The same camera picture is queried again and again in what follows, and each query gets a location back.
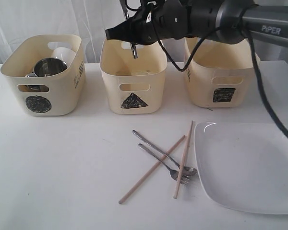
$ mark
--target table surface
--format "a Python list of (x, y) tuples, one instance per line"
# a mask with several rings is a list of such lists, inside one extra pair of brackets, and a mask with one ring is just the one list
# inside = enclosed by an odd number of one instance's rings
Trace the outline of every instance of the table surface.
[[(288, 65), (263, 62), (269, 100), (288, 126)], [(0, 74), (0, 230), (288, 230), (288, 216), (242, 213), (210, 200), (196, 177), (174, 200), (163, 167), (129, 198), (120, 198), (155, 163), (137, 147), (137, 130), (167, 150), (190, 121), (271, 123), (253, 81), (237, 108), (193, 105), (181, 73), (169, 64), (162, 107), (150, 115), (110, 111), (98, 64), (86, 64), (76, 109), (61, 117), (26, 115)], [(184, 146), (173, 153), (181, 159)], [(188, 165), (196, 166), (193, 141)]]

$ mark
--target white curtain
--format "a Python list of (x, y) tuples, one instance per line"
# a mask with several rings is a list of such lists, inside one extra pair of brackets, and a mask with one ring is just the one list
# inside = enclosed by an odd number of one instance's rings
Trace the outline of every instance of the white curtain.
[[(257, 0), (282, 5), (288, 0)], [(128, 0), (132, 7), (139, 0)], [(98, 63), (104, 30), (124, 20), (119, 0), (0, 0), (0, 63), (27, 38), (40, 34), (75, 34), (83, 40), (85, 61)], [(183, 41), (165, 45), (176, 61), (183, 60)], [(262, 59), (278, 59), (281, 48), (257, 43)]]

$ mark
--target white plate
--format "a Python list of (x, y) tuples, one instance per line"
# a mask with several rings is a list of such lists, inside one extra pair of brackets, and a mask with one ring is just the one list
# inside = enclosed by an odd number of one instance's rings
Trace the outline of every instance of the white plate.
[(288, 214), (288, 139), (275, 125), (200, 123), (194, 139), (212, 200), (244, 212)]

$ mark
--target chopstick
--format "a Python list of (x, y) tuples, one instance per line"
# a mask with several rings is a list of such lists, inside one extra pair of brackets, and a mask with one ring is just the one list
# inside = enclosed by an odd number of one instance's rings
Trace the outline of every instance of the chopstick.
[[(168, 151), (167, 154), (171, 154), (172, 151), (185, 139), (185, 135), (182, 136), (176, 143), (173, 145)], [(166, 156), (163, 156), (161, 158), (163, 161), (166, 159)], [(153, 167), (148, 170), (147, 173), (127, 192), (127, 194), (119, 201), (119, 204), (122, 205), (133, 193), (135, 190), (137, 190), (138, 187), (153, 173), (153, 171), (160, 165), (160, 162), (157, 162), (156, 164), (153, 165)]]
[(175, 194), (173, 196), (174, 199), (177, 199), (177, 197), (178, 197), (178, 192), (179, 192), (179, 187), (180, 187), (180, 182), (181, 182), (181, 176), (182, 176), (182, 170), (183, 170), (183, 167), (185, 165), (185, 162), (186, 162), (186, 159), (187, 159), (187, 156), (188, 156), (188, 152), (189, 152), (189, 145), (190, 145), (190, 137), (191, 137), (191, 132), (192, 132), (192, 126), (193, 126), (193, 121), (191, 121), (189, 134), (188, 134), (188, 137), (187, 137), (186, 145), (185, 145), (185, 148), (184, 148), (184, 152), (183, 152), (183, 156), (182, 156), (182, 160), (181, 160), (181, 164), (180, 164), (180, 168), (179, 168), (179, 174), (178, 174), (178, 178), (177, 178)]

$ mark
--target plastic bin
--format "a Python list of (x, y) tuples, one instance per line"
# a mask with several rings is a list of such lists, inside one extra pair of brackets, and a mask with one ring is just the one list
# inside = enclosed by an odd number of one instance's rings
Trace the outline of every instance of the plastic bin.
[[(186, 38), (185, 61), (197, 38)], [(242, 103), (255, 76), (250, 46), (246, 40), (228, 45), (206, 40), (185, 71), (191, 101), (205, 108), (235, 107)]]
[[(30, 77), (35, 64), (51, 57), (49, 43), (69, 43), (76, 52), (72, 64), (62, 73), (48, 77)], [(64, 115), (77, 105), (85, 82), (81, 38), (71, 34), (38, 35), (25, 40), (1, 67), (14, 96), (23, 110), (34, 116)], [(42, 85), (47, 92), (35, 92), (28, 85)]]
[(148, 114), (162, 104), (167, 57), (158, 43), (137, 46), (134, 59), (130, 44), (105, 40), (100, 68), (108, 104), (117, 114)]

